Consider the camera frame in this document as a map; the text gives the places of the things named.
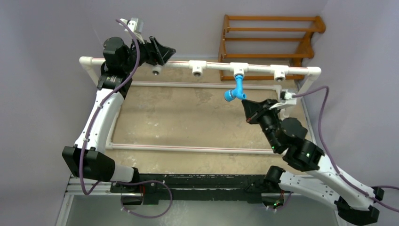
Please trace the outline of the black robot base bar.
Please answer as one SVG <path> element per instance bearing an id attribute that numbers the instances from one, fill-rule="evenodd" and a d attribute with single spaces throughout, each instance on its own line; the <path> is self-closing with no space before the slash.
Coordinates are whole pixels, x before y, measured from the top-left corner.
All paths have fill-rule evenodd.
<path id="1" fill-rule="evenodd" d="M 143 185 L 113 183 L 111 193 L 141 195 L 134 204 L 158 204 L 159 201 L 246 201 L 273 208 L 285 204 L 289 195 L 271 175 L 234 174 L 152 174 L 140 173 L 134 182 Z"/>

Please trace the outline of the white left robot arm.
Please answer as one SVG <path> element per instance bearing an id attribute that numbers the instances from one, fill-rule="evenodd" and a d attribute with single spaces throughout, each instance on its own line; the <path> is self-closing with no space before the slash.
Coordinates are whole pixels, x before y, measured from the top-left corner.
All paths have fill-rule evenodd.
<path id="1" fill-rule="evenodd" d="M 132 74 L 142 64 L 165 65 L 176 53 L 171 47 L 161 45 L 156 38 L 131 45 L 122 38 L 112 37 L 104 42 L 101 75 L 96 99 L 88 121 L 73 146 L 65 146 L 62 157 L 75 177 L 101 182 L 118 181 L 128 192 L 140 188 L 137 169 L 117 164 L 105 155 L 108 134 L 112 123 L 132 83 Z"/>

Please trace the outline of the white PVC pipe frame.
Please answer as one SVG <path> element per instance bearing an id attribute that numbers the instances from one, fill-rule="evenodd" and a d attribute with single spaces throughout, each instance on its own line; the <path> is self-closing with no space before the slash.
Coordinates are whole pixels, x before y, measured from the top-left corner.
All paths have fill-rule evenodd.
<path id="1" fill-rule="evenodd" d="M 233 80 L 238 74 L 245 73 L 268 73 L 275 81 L 283 81 L 289 75 L 303 75 L 305 83 L 300 88 L 299 93 L 306 92 L 314 81 L 321 74 L 319 67 L 290 67 L 287 65 L 251 65 L 248 63 L 217 63 L 202 60 L 190 61 L 169 61 L 165 67 L 188 68 L 192 70 L 194 76 L 201 76 L 206 69 L 230 71 L 233 73 Z M 210 89 L 226 89 L 231 90 L 236 84 L 221 83 L 187 83 L 187 82 L 150 82 L 150 81 L 134 81 L 132 86 L 142 87 L 172 87 L 172 88 L 210 88 Z M 280 85 L 244 85 L 244 89 L 252 90 L 274 90 L 277 95 L 283 88 Z M 108 149 L 125 149 L 125 150 L 148 150 L 148 151 L 172 151 L 172 152 L 198 152 L 198 153 L 228 153 L 228 154 L 264 154 L 272 155 L 271 149 L 248 149 L 248 148 L 220 148 L 220 147 L 194 147 L 194 146 L 173 146 L 173 145 L 133 145 L 133 144 L 116 144 L 112 142 L 116 120 L 120 113 L 123 103 L 123 96 L 115 94 L 112 89 L 98 91 L 96 101 L 92 112 L 89 116 L 87 124 L 76 140 L 78 147 L 83 145 L 84 139 L 87 138 L 87 148 L 94 147 L 97 151 L 104 153 Z"/>

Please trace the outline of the blue plastic water faucet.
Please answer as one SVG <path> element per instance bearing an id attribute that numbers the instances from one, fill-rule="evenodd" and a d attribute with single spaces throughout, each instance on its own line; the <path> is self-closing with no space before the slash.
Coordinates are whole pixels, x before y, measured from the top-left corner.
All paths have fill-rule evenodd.
<path id="1" fill-rule="evenodd" d="M 244 100 L 247 98 L 247 95 L 243 92 L 243 80 L 244 76 L 242 74 L 235 76 L 236 87 L 226 91 L 223 95 L 227 102 L 230 102 L 234 99 Z"/>

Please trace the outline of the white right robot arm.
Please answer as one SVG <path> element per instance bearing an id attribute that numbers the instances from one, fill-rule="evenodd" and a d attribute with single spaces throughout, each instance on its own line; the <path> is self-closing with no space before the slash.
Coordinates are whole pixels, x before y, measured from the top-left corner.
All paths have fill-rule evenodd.
<path id="1" fill-rule="evenodd" d="M 246 122 L 261 127 L 273 152 L 281 154 L 290 167 L 313 177 L 303 178 L 281 167 L 271 166 L 264 178 L 267 190 L 275 192 L 280 188 L 306 196 L 337 211 L 340 218 L 357 226 L 378 221 L 380 211 L 374 203 L 383 199 L 382 188 L 365 186 L 349 176 L 347 180 L 364 193 L 350 187 L 341 178 L 345 172 L 335 168 L 327 154 L 305 138 L 308 130 L 298 119 L 279 118 L 279 109 L 273 108 L 277 100 L 242 100 L 241 103 Z"/>

